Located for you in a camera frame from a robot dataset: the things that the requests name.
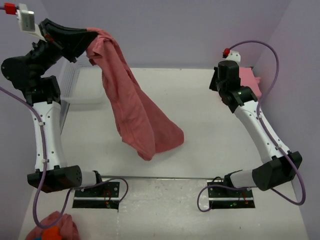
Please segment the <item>red polo t shirt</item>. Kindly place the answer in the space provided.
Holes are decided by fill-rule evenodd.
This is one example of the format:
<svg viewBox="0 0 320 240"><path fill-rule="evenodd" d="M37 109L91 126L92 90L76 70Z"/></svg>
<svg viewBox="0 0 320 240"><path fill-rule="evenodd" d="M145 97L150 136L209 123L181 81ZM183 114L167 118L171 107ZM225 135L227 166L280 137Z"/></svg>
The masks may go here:
<svg viewBox="0 0 320 240"><path fill-rule="evenodd" d="M96 27L97 37L86 49L89 62L100 67L102 85L122 141L145 161L181 146L184 132L145 94L112 35Z"/></svg>

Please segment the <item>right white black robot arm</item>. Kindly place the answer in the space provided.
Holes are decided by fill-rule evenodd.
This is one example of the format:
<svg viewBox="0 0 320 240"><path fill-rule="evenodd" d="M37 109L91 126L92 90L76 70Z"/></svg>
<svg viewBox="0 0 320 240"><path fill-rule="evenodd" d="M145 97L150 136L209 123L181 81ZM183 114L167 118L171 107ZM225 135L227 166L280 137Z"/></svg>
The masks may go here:
<svg viewBox="0 0 320 240"><path fill-rule="evenodd" d="M302 156L292 152L277 136L258 110L258 98L240 79L240 67L232 60L223 60L214 68L209 85L210 90L218 92L222 102L240 120L253 140L262 165L252 170L238 170L225 175L228 187L255 187L269 190L294 179L293 166L299 167Z"/></svg>

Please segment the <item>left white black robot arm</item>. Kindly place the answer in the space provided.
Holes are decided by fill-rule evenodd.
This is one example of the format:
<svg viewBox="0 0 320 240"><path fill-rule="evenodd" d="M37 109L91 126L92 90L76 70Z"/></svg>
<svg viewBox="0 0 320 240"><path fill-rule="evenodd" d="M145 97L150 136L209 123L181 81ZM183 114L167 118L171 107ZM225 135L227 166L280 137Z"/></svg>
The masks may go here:
<svg viewBox="0 0 320 240"><path fill-rule="evenodd" d="M101 176L97 171L67 165L61 141L61 90L54 75L44 76L61 58L75 63L98 34L47 18L39 24L39 34L39 41L26 55L7 58L1 64L3 76L22 92L22 103L33 118L36 162L27 182L45 193L98 184Z"/></svg>

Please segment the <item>folded pink t shirt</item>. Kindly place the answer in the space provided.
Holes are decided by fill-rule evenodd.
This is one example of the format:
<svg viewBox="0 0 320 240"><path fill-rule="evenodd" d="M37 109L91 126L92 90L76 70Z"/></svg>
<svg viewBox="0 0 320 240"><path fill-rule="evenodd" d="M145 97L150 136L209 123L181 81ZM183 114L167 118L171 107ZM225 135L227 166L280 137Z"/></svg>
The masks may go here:
<svg viewBox="0 0 320 240"><path fill-rule="evenodd" d="M258 99L261 98L262 93L259 88L260 77L255 77L251 67L240 67L239 68L240 83L242 86L250 87L253 93Z"/></svg>

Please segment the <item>white plastic basket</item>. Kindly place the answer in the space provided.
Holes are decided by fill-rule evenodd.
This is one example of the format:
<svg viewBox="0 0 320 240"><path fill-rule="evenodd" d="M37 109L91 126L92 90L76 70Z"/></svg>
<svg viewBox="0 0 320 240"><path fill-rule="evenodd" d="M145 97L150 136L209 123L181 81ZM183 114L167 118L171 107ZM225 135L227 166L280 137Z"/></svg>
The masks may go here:
<svg viewBox="0 0 320 240"><path fill-rule="evenodd" d="M64 63L59 86L60 99L76 107L94 107L104 100L102 71L87 63Z"/></svg>

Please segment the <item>crumpled red cloth pile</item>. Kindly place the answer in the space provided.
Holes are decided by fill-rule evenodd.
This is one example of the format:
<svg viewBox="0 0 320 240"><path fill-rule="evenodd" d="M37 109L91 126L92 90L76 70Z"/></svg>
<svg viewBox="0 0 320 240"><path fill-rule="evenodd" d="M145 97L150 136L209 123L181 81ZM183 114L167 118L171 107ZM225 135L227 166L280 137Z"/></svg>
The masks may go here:
<svg viewBox="0 0 320 240"><path fill-rule="evenodd" d="M47 217L41 220L41 224L44 226L52 224L60 216L59 211L54 211ZM80 240L80 234L77 225L73 222L73 218L70 214L64 213L59 221L55 224L59 228L59 233L63 240ZM44 229L38 226L34 227L24 238L25 240L34 240L41 237Z"/></svg>

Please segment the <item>orange blue toy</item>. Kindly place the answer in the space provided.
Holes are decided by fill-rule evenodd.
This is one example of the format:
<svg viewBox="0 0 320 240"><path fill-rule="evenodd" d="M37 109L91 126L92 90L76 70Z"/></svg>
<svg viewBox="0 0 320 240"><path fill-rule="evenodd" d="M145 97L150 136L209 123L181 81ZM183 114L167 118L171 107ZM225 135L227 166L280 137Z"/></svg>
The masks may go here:
<svg viewBox="0 0 320 240"><path fill-rule="evenodd" d="M52 226L43 230L41 240L62 240L60 229L57 226Z"/></svg>

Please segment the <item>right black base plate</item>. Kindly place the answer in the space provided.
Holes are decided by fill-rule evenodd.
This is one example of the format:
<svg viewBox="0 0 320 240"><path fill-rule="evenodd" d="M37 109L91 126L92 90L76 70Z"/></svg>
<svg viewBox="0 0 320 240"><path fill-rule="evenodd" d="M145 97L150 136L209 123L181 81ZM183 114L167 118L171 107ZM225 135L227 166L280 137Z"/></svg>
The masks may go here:
<svg viewBox="0 0 320 240"><path fill-rule="evenodd" d="M216 209L254 209L256 207L253 192L249 190L229 190L210 187L208 192L209 208Z"/></svg>

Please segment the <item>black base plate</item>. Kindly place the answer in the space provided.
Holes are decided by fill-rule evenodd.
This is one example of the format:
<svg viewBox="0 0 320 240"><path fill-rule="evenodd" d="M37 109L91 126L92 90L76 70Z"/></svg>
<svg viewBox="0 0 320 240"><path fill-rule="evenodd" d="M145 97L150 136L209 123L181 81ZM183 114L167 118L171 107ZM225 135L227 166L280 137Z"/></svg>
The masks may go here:
<svg viewBox="0 0 320 240"><path fill-rule="evenodd" d="M253 192L249 190L229 190L210 187L208 192L209 208L216 209L254 209L256 207Z"/></svg>
<svg viewBox="0 0 320 240"><path fill-rule="evenodd" d="M76 190L72 207L74 209L119 209L120 182L111 181L102 186Z"/></svg>

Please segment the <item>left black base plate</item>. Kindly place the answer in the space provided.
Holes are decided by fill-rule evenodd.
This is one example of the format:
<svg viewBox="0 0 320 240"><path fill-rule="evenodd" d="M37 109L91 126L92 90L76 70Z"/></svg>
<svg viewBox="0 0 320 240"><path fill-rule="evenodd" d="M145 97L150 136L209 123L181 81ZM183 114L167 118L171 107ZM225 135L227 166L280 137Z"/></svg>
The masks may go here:
<svg viewBox="0 0 320 240"><path fill-rule="evenodd" d="M120 182L111 181L102 186L76 190L72 207L74 209L119 209Z"/></svg>

